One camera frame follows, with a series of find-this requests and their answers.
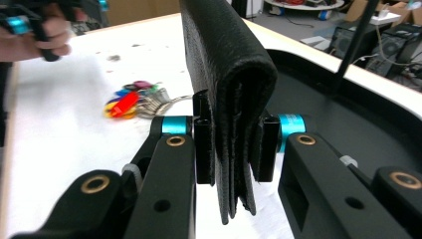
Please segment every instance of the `wallet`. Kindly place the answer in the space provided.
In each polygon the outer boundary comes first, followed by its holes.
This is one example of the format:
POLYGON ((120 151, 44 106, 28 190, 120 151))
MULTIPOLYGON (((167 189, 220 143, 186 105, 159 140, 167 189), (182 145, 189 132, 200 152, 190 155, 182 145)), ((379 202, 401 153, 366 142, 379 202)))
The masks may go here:
POLYGON ((195 93, 207 90, 223 224, 238 199, 256 214, 251 147, 277 70, 267 51, 225 0, 181 0, 186 64, 195 93))

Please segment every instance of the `table surface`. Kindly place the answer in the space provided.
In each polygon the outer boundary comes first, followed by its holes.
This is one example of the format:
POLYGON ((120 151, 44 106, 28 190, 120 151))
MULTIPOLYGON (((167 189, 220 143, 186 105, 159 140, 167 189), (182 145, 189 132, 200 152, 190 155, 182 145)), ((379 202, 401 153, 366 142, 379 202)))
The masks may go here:
MULTIPOLYGON (((288 51, 335 72, 340 60, 245 21, 267 49, 288 51)), ((106 119, 113 93, 137 80, 162 82, 171 98, 191 95, 179 14, 110 27, 71 40, 73 53, 55 63, 21 62, 14 69, 3 168, 0 238, 37 230, 55 202, 80 175, 120 172, 149 133, 150 119, 106 119), (112 62, 108 57, 119 55, 112 62)), ((346 76, 422 119, 422 96, 350 66, 346 76)), ((190 101, 168 116, 190 116, 190 101)), ((277 187, 254 182, 256 216, 239 205, 228 225, 220 221, 216 187, 197 186, 197 238, 293 238, 277 187)))
POLYGON ((335 8, 339 8, 344 4, 343 0, 336 0, 336 2, 332 5, 329 6, 317 6, 317 7, 311 7, 311 6, 307 6, 307 5, 290 5, 290 4, 286 4, 283 2, 278 2, 275 0, 265 0, 266 2, 270 3, 271 5, 277 6, 277 7, 282 7, 282 8, 290 8, 290 9, 296 9, 296 10, 305 10, 305 11, 321 11, 321 10, 330 10, 330 9, 335 9, 335 8))

